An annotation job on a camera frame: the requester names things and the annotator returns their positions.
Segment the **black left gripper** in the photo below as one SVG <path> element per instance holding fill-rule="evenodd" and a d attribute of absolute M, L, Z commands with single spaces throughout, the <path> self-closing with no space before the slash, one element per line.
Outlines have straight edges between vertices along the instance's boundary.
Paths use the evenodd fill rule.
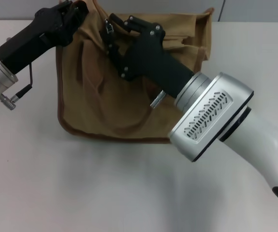
<path fill-rule="evenodd" d="M 0 46 L 0 60 L 6 68 L 17 74 L 47 50 L 70 44 L 84 22 L 77 3 L 61 0 L 58 6 L 38 10 L 27 27 Z"/>

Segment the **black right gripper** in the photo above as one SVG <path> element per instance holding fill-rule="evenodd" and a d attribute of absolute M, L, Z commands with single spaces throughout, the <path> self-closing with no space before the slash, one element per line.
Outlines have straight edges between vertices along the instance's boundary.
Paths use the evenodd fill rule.
<path fill-rule="evenodd" d="M 132 15 L 122 20 L 111 14 L 109 19 L 127 32 L 139 32 L 123 56 L 115 43 L 114 33 L 104 30 L 100 33 L 107 55 L 119 75 L 128 81 L 139 76 L 147 77 L 166 94 L 177 97 L 194 72 L 164 50 L 166 32 L 163 27 Z"/>

